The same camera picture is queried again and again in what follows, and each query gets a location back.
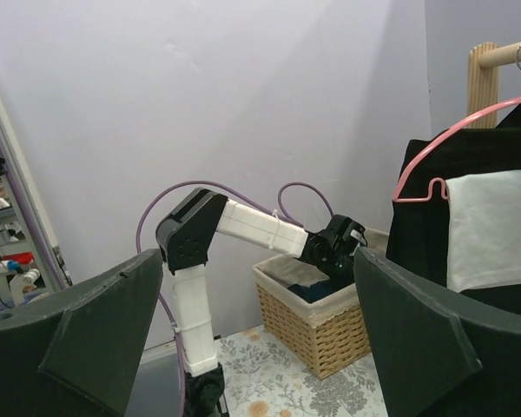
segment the white towel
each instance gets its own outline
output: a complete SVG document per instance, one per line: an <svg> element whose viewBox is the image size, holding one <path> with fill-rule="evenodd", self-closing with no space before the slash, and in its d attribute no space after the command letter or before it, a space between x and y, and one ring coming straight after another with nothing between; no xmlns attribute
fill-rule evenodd
<svg viewBox="0 0 521 417"><path fill-rule="evenodd" d="M521 284L521 170L466 175L446 184L448 288Z"/></svg>

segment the floral tablecloth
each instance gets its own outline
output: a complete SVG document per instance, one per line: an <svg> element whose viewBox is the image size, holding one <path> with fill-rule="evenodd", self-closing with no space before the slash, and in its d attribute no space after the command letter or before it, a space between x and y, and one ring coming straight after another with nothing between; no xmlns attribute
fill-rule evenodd
<svg viewBox="0 0 521 417"><path fill-rule="evenodd" d="M320 381L263 326L217 343L232 417L387 416L371 354Z"/></svg>

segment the patterned table surface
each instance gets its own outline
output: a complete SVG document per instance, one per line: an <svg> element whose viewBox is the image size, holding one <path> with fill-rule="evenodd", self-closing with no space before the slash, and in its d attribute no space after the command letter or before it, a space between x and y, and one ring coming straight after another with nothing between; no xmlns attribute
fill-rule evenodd
<svg viewBox="0 0 521 417"><path fill-rule="evenodd" d="M217 343L232 417L387 416L371 354L320 381L263 326Z"/></svg>

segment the lavender wall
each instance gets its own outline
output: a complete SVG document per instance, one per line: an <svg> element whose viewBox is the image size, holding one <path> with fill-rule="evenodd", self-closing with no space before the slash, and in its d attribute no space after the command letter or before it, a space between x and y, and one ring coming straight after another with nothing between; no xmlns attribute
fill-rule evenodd
<svg viewBox="0 0 521 417"><path fill-rule="evenodd" d="M521 0L426 0L432 133L467 116L467 58L484 42L521 41ZM521 72L500 69L499 98L521 96ZM498 120L509 110L498 114Z"/></svg>
<svg viewBox="0 0 521 417"><path fill-rule="evenodd" d="M430 135L424 3L0 1L0 92L75 281L130 257L148 202L194 178L271 207L307 181L386 229L406 142ZM305 190L286 201L327 221ZM215 239L216 333L260 324L251 267L268 256ZM148 346L170 336L159 310Z"/></svg>

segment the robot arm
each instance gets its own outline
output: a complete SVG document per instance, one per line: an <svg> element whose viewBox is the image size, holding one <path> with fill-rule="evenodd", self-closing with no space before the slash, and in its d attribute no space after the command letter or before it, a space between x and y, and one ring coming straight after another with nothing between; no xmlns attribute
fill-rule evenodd
<svg viewBox="0 0 521 417"><path fill-rule="evenodd" d="M193 191L156 228L162 257L175 279L175 331L181 333L185 366L193 377L218 366L205 276L216 232L314 265L343 288L353 283L353 252L365 228L335 215L325 229L312 233L214 191Z"/></svg>

